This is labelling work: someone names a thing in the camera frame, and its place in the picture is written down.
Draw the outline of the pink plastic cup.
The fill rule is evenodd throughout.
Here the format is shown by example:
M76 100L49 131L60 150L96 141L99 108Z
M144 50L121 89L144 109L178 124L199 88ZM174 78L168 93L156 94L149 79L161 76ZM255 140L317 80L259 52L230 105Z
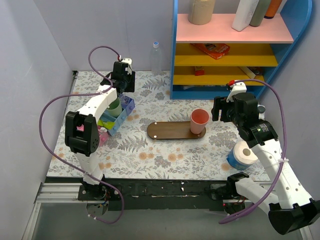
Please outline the pink plastic cup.
M200 134L210 120L209 113L202 108L197 108L190 115L190 131L193 134Z

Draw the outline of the green plastic cup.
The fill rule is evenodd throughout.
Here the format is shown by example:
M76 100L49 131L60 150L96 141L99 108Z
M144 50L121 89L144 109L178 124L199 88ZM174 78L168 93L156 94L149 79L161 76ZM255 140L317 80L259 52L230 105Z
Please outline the green plastic cup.
M107 114L117 118L122 113L122 105L119 98L117 98L115 101L113 101L108 108L106 109Z

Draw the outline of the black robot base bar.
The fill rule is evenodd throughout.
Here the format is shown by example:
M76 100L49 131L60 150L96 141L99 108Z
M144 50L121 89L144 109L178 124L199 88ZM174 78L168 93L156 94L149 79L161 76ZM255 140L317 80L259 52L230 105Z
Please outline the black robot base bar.
M249 200L232 193L225 180L109 178L105 182L108 185L82 182L77 199L104 204L110 211L209 210L232 214L249 206Z

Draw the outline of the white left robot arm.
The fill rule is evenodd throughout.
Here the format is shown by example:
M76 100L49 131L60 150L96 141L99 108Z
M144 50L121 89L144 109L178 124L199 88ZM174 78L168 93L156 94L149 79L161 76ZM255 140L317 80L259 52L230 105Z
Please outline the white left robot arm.
M104 174L94 158L100 144L98 120L105 110L123 92L135 91L135 72L132 59L124 58L113 64L112 72L102 80L97 95L77 111L69 111L65 116L65 145L76 156L84 171L83 181L90 186L89 194L95 200L106 196L106 187L100 183Z

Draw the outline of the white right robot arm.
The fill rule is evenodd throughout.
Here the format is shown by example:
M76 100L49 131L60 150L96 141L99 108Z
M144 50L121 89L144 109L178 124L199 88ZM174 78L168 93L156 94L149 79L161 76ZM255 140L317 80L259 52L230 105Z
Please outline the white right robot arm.
M230 175L225 186L230 198L244 196L253 202L252 208L261 208L281 235L312 225L319 219L319 200L305 190L288 159L282 156L284 146L273 126L261 118L260 105L253 94L237 93L231 99L215 97L211 114L213 121L231 122L237 127L240 138L272 180L269 189L265 189L244 172Z

